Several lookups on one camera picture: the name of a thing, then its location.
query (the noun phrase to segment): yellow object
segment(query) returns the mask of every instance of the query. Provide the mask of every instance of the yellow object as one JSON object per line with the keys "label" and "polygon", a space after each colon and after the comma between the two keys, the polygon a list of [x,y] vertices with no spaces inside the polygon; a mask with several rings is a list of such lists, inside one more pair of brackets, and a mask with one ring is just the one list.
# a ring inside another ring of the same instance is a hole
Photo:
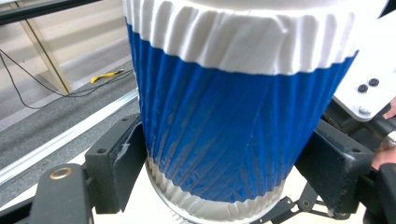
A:
{"label": "yellow object", "polygon": [[102,74],[100,76],[93,77],[93,78],[91,78],[91,83],[97,81],[99,78],[102,78],[102,77],[114,77],[116,74],[121,73],[123,71],[124,71],[123,69],[120,69],[117,72],[106,73],[106,74]]}

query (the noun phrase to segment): blue paper cup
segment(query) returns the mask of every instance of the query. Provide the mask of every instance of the blue paper cup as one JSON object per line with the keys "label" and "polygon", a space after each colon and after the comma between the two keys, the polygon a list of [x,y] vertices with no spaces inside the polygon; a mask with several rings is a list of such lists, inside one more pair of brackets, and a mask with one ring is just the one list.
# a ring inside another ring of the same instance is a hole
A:
{"label": "blue paper cup", "polygon": [[385,5],[286,2],[124,1],[148,174],[188,220],[247,223],[278,202]]}

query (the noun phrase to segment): black wire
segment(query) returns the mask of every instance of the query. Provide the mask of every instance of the black wire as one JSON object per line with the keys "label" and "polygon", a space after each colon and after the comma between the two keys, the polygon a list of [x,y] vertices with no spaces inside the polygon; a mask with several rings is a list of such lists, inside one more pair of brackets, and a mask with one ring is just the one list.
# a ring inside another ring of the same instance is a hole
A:
{"label": "black wire", "polygon": [[3,51],[0,49],[0,57],[1,57],[1,60],[2,60],[2,63],[3,63],[3,65],[4,65],[4,67],[6,68],[6,70],[7,70],[7,72],[8,72],[8,76],[9,76],[10,79],[11,79],[12,85],[14,86],[14,88],[15,88],[17,94],[19,95],[22,104],[25,105],[25,106],[28,107],[28,108],[31,108],[31,109],[40,109],[40,108],[43,108],[43,107],[46,106],[46,105],[43,105],[43,106],[40,106],[40,107],[33,107],[33,106],[29,106],[28,104],[26,104],[26,103],[23,101],[23,99],[22,99],[22,97],[21,97],[21,93],[19,92],[19,90],[18,90],[18,88],[17,88],[17,86],[16,86],[16,84],[15,84],[15,82],[14,82],[14,79],[13,79],[12,75],[11,75],[10,71],[8,70],[8,67],[7,67],[7,65],[6,65],[6,62],[4,61],[3,56],[1,55],[1,53],[3,53],[3,54],[4,54],[6,57],[8,57],[12,62],[14,62],[21,70],[23,70],[26,74],[28,74],[28,75],[29,75],[32,79],[34,79],[38,84],[40,84],[41,86],[43,86],[44,88],[46,88],[48,91],[51,91],[51,92],[53,92],[53,93],[55,93],[55,94],[57,94],[57,95],[60,95],[60,96],[62,96],[62,97],[77,98],[77,97],[88,96],[88,95],[92,94],[93,92],[97,91],[99,88],[101,88],[101,87],[103,87],[103,86],[105,86],[105,85],[107,85],[107,84],[110,84],[110,83],[113,83],[113,82],[116,82],[116,81],[119,81],[119,80],[121,80],[121,79],[123,79],[123,78],[128,77],[128,76],[131,75],[132,72],[133,72],[132,69],[131,69],[131,70],[127,70],[127,71],[122,72],[122,75],[118,75],[118,76],[116,76],[116,77],[113,77],[113,78],[111,78],[109,81],[107,81],[107,82],[105,82],[105,83],[103,83],[103,84],[101,84],[101,85],[98,85],[98,86],[95,86],[95,87],[92,87],[92,88],[88,88],[88,89],[86,89],[86,90],[75,91],[75,92],[71,92],[71,93],[69,93],[69,94],[67,94],[67,95],[63,95],[63,94],[60,94],[60,93],[57,92],[57,91],[54,91],[54,90],[50,89],[50,88],[47,87],[46,85],[44,85],[42,82],[40,82],[38,79],[36,79],[32,74],[30,74],[26,69],[24,69],[21,65],[19,65],[17,62],[15,62],[11,57],[9,57],[5,52],[3,52]]}

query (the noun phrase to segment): paper cup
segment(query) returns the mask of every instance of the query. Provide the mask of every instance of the paper cup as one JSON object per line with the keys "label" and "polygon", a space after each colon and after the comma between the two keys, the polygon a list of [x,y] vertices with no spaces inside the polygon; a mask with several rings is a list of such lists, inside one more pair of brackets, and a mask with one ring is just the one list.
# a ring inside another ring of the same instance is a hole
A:
{"label": "paper cup", "polygon": [[162,199],[197,223],[247,223],[284,181],[385,1],[124,1]]}

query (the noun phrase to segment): black bolt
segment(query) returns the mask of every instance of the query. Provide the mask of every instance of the black bolt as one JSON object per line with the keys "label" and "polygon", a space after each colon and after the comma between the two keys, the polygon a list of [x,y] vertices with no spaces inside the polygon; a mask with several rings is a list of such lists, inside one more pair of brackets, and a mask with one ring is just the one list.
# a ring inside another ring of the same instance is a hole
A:
{"label": "black bolt", "polygon": [[358,92],[365,93],[369,90],[369,87],[366,84],[361,84],[358,87]]}
{"label": "black bolt", "polygon": [[376,86],[378,86],[378,84],[379,84],[378,78],[372,78],[369,81],[369,85],[372,86],[372,87],[376,87]]}

